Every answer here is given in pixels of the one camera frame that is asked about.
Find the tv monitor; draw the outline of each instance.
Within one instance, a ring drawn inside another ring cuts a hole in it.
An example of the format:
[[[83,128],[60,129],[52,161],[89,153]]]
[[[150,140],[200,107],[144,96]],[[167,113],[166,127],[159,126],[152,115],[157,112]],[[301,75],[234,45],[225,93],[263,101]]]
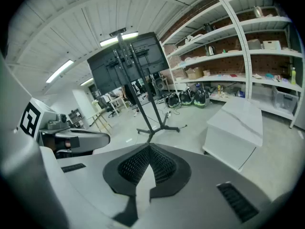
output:
[[[129,38],[124,41],[127,45],[130,43],[132,44],[145,76],[169,68],[165,55],[154,32],[138,35],[137,37]],[[111,45],[88,59],[95,86],[100,90],[101,94],[108,93],[127,84],[123,72],[119,68],[119,63],[114,55],[113,50],[115,49],[120,56],[122,64],[127,70],[131,82],[141,77],[136,67],[126,65],[119,43]]]

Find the white shelving unit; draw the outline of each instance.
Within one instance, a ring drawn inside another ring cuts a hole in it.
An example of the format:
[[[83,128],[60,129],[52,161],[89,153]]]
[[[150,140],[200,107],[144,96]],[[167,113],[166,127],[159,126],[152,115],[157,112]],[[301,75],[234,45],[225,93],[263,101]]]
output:
[[[245,74],[236,74],[237,77],[231,77],[230,75],[210,75],[203,76],[195,80],[183,79],[175,81],[175,83],[189,83],[189,82],[246,82]]]
[[[240,22],[245,33],[282,31],[289,23],[291,23],[291,19],[280,16],[257,18]]]
[[[228,57],[235,57],[235,56],[241,56],[243,55],[242,51],[236,51],[236,52],[226,52],[226,53],[220,53],[220,54],[215,54],[211,56],[205,56],[205,57],[198,57],[196,60],[188,60],[185,63],[181,63],[174,68],[171,68],[171,71],[180,69],[180,68],[185,68],[187,66],[205,62],[205,61],[210,61],[210,60],[215,60],[215,59],[221,59],[221,58],[228,58]]]
[[[252,10],[254,6],[261,6],[262,8],[270,7],[273,5],[273,0],[228,0],[236,13],[247,10]],[[203,28],[205,23],[215,23],[217,21],[228,18],[228,14],[220,2],[205,9],[197,14],[184,25],[172,33],[163,43],[177,44],[184,40],[188,35],[191,35]]]
[[[236,30],[233,25],[227,25],[222,28],[219,28],[217,30],[214,30],[210,33],[206,33],[205,35],[202,35],[189,43],[183,45],[182,47],[179,47],[177,50],[173,51],[171,54],[169,54],[167,57],[170,58],[175,55],[181,55],[184,53],[187,53],[189,51],[194,50],[195,48],[202,47],[208,43],[221,40],[227,37],[231,37],[236,35]]]
[[[305,72],[305,56],[304,52],[294,52],[294,51],[286,51],[286,50],[268,50],[268,49],[259,49],[259,50],[249,50],[245,34],[253,33],[253,32],[263,32],[263,31],[284,31],[286,27],[292,23],[289,18],[274,16],[274,17],[263,17],[257,19],[251,19],[247,21],[240,22],[237,18],[237,14],[241,12],[251,11],[254,6],[260,6],[262,8],[270,8],[274,5],[273,0],[219,0],[219,3],[212,5],[206,10],[202,11],[198,15],[194,16],[187,23],[181,26],[178,30],[176,30],[172,35],[170,35],[163,43],[165,44],[177,44],[184,40],[188,35],[192,35],[195,32],[199,31],[204,24],[206,23],[215,23],[217,21],[223,20],[224,18],[230,17],[232,24],[219,28],[217,30],[211,31],[207,34],[197,36],[194,40],[188,42],[187,44],[180,46],[175,51],[167,55],[167,60],[169,60],[172,56],[180,56],[187,52],[190,52],[198,47],[202,47],[211,42],[215,42],[227,37],[238,36],[242,50],[237,52],[227,52],[216,54],[212,56],[203,56],[196,58],[195,60],[188,60],[186,62],[181,62],[174,68],[171,68],[171,75],[173,77],[173,71],[181,68],[185,68],[190,65],[195,65],[197,63],[216,60],[220,58],[234,57],[234,56],[243,56],[244,57],[244,65],[245,65],[245,74],[237,74],[237,77],[230,76],[204,76],[199,79],[189,80],[183,79],[180,81],[174,80],[174,85],[178,83],[192,83],[192,82],[206,82],[206,81],[231,81],[231,82],[245,82],[246,84],[246,97],[252,99],[252,101],[263,111],[267,111],[273,113],[275,115],[279,115],[281,117],[292,120],[292,127],[297,113],[299,109],[295,112],[295,115],[291,113],[286,113],[284,111],[280,111],[274,108],[273,103],[271,101],[270,96],[266,96],[263,94],[253,93],[252,85],[253,83],[261,83],[267,85],[274,85],[283,88],[287,88],[293,91],[297,91],[300,96],[300,100],[303,99],[304,91],[305,91],[305,83],[301,85],[294,84],[292,85],[290,82],[274,82],[273,80],[265,79],[255,79],[252,77],[252,64],[251,64],[251,55],[281,55],[287,56],[292,59],[301,58],[303,60],[303,72]],[[218,100],[226,102],[228,99],[234,96],[230,96],[229,98],[221,98],[218,94],[210,96],[211,100]]]
[[[272,79],[266,79],[265,77],[263,77],[262,79],[252,78],[252,82],[267,84],[267,85],[272,85],[272,86],[280,86],[280,87],[291,89],[291,90],[294,90],[297,92],[302,92],[302,88],[298,84],[292,85],[290,82],[282,82],[282,81],[274,82]]]
[[[293,52],[288,50],[272,50],[272,49],[255,49],[249,50],[250,54],[270,54],[270,55],[281,55],[281,56],[289,56],[289,57],[297,57],[302,58],[303,55],[299,52]]]

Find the kettle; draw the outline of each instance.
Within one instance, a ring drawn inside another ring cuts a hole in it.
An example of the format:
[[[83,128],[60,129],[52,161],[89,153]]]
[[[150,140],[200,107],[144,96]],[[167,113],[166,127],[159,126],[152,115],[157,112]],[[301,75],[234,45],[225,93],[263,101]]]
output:
[[[210,24],[204,24],[203,28],[206,30],[206,33],[209,33],[213,30]]]
[[[209,55],[214,55],[216,54],[216,50],[214,46],[209,46]]]

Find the brick wall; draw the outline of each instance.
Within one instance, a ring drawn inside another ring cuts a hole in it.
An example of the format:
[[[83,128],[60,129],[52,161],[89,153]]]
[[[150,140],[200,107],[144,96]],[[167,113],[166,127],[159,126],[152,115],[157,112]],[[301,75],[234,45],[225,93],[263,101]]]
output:
[[[192,10],[190,10],[187,14],[182,16],[168,31],[167,33],[161,38],[161,41],[166,40],[166,38],[171,35],[175,30],[177,30],[180,26],[182,26],[184,23],[186,23],[189,19],[191,19],[193,16],[197,15],[201,11],[205,10],[206,8],[212,6],[213,4],[217,3],[218,0],[204,0],[201,3],[199,3],[196,7],[194,7]],[[266,16],[268,14],[272,14],[276,16],[276,10],[275,9],[264,9],[263,14]],[[245,21],[245,20],[251,20],[255,19],[256,16],[253,11],[240,13],[237,15],[239,21]],[[230,18],[223,19],[221,21],[218,21],[214,23],[213,25],[216,26],[216,28],[221,28],[223,26],[232,24]],[[194,33],[193,36],[197,34],[206,34],[206,31],[204,29]],[[284,32],[258,32],[258,33],[251,33],[246,34],[247,40],[252,39],[259,39],[261,43],[263,41],[276,41],[279,40],[282,47],[287,47],[287,41],[286,36]],[[180,42],[178,46],[184,45],[185,42]],[[241,46],[239,43],[239,39],[237,36],[232,36],[226,39],[222,39],[216,42],[212,42],[207,45],[214,46],[216,50],[216,54],[222,53],[223,49],[225,49],[226,52],[229,50],[241,50]],[[174,51],[174,45],[165,45],[164,46],[166,54],[170,54]],[[204,56],[205,53],[205,47],[197,48],[191,52],[188,52],[184,55],[174,56],[170,59],[170,68],[175,67],[181,60],[185,60],[187,57],[195,57],[195,56]],[[282,73],[288,73],[288,65],[289,65],[289,57],[285,56],[277,56],[277,55],[252,55],[251,56],[252,61],[252,71],[253,73],[258,74],[265,74],[265,73],[271,73],[271,74],[282,74]],[[223,58],[218,60],[212,60],[207,62],[198,63],[192,66],[189,66],[186,68],[195,68],[200,67],[202,70],[210,70],[211,74],[231,74],[231,73],[245,73],[244,68],[244,58],[242,56],[235,56],[230,58]],[[168,77],[169,84],[172,84],[170,71],[165,70],[161,72],[164,76]],[[173,71],[174,77],[183,76],[183,70],[175,70]]]
[[[192,17],[196,16],[203,10],[211,7],[212,5],[218,3],[219,0],[203,0],[194,6],[190,11],[188,11],[185,15],[183,15],[161,38],[161,41],[165,41],[174,31],[176,31],[179,27],[185,24]]]

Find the rolling stand base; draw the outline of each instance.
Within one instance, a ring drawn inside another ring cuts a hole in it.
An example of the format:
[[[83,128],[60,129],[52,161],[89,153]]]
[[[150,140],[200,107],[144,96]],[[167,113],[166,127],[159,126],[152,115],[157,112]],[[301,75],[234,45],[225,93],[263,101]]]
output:
[[[167,115],[165,116],[165,118],[164,118],[164,120],[163,120],[163,122],[162,122],[162,125],[161,125],[159,128],[153,130],[152,132],[151,132],[150,130],[142,130],[142,129],[138,129],[138,128],[137,128],[138,134],[139,134],[140,132],[144,132],[144,133],[149,134],[149,137],[148,137],[148,139],[147,139],[147,141],[146,141],[147,143],[149,143],[149,142],[151,141],[153,135],[154,135],[156,132],[160,131],[160,130],[173,130],[173,131],[180,132],[180,129],[179,129],[178,127],[170,127],[170,126],[165,125],[166,119],[167,119]]]

